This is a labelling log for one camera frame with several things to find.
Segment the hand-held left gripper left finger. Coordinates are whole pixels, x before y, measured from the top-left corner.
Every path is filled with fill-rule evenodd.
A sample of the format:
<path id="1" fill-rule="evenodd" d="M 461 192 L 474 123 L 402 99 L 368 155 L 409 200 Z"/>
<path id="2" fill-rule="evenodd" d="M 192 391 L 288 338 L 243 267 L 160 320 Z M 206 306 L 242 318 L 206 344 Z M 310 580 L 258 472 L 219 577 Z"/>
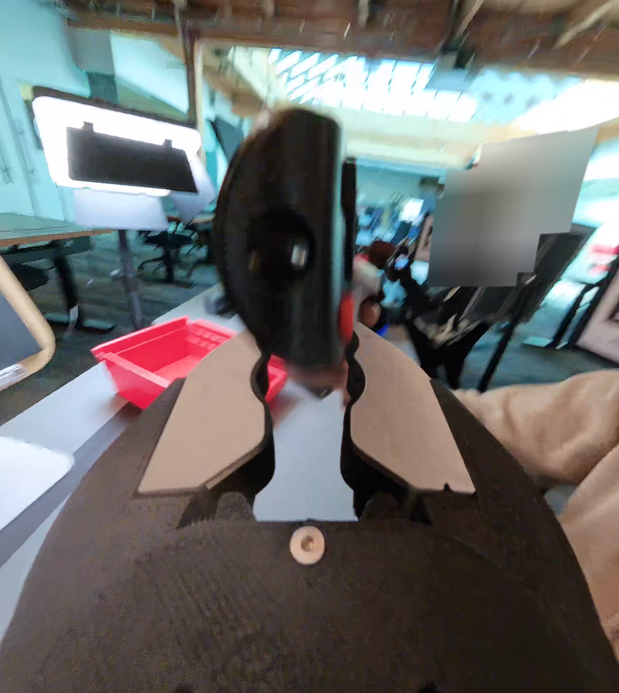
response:
<path id="1" fill-rule="evenodd" d="M 266 368 L 249 331 L 202 359 L 184 379 L 138 494 L 210 490 L 261 452 L 272 428 Z"/>

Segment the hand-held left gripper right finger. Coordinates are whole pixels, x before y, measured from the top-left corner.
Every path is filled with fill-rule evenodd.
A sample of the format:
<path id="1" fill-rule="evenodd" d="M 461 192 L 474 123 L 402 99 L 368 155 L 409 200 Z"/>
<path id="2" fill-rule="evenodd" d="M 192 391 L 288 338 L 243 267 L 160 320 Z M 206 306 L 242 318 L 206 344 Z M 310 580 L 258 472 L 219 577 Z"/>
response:
<path id="1" fill-rule="evenodd" d="M 430 378 L 391 342 L 356 324 L 349 440 L 378 470 L 416 492 L 465 496 L 475 486 L 438 403 Z"/>

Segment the red plastic bin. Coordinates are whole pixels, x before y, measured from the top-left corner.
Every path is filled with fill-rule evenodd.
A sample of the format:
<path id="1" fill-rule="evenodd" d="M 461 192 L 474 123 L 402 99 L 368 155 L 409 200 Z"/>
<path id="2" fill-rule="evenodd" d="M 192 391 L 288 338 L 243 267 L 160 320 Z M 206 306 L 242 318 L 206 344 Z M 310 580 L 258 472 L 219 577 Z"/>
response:
<path id="1" fill-rule="evenodd" d="M 116 393 L 144 410 L 236 334 L 205 319 L 179 317 L 100 344 L 91 353 L 106 367 Z"/>

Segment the black TV remote control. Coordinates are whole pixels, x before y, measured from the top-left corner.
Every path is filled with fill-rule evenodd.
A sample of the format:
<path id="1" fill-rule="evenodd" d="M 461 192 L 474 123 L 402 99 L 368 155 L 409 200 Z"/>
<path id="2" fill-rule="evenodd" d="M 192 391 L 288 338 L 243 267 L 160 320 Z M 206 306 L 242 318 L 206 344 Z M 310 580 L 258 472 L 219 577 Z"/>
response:
<path id="1" fill-rule="evenodd" d="M 219 191 L 212 246 L 225 294 L 262 355 L 316 393 L 348 376 L 355 203 L 341 126 L 303 108 L 257 127 Z"/>

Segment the wooden office desk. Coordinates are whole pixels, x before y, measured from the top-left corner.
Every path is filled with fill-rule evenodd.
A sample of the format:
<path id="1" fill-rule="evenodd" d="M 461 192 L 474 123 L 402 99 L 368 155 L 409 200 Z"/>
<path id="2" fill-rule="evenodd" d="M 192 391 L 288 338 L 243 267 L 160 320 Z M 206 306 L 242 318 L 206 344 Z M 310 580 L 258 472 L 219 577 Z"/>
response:
<path id="1" fill-rule="evenodd" d="M 87 229 L 66 221 L 0 213 L 0 255 L 28 292 L 45 286 L 49 280 L 47 270 L 32 264 L 43 260 L 52 262 L 62 291 L 64 312 L 45 313 L 50 325 L 61 326 L 66 331 L 76 328 L 90 334 L 109 334 L 115 329 L 114 324 L 84 316 L 69 257 L 89 252 L 93 237 L 111 233 L 111 229 Z"/>

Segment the studio light panel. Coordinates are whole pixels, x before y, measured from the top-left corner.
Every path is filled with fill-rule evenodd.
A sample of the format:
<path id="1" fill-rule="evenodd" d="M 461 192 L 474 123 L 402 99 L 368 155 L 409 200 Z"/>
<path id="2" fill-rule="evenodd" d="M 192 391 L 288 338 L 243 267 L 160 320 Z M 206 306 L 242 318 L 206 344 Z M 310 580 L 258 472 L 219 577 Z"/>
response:
<path id="1" fill-rule="evenodd" d="M 75 221 L 116 232 L 132 327 L 144 326 L 129 231 L 166 231 L 164 202 L 192 221 L 217 192 L 195 126 L 104 100 L 34 87 L 31 102 L 51 179 L 72 192 Z"/>

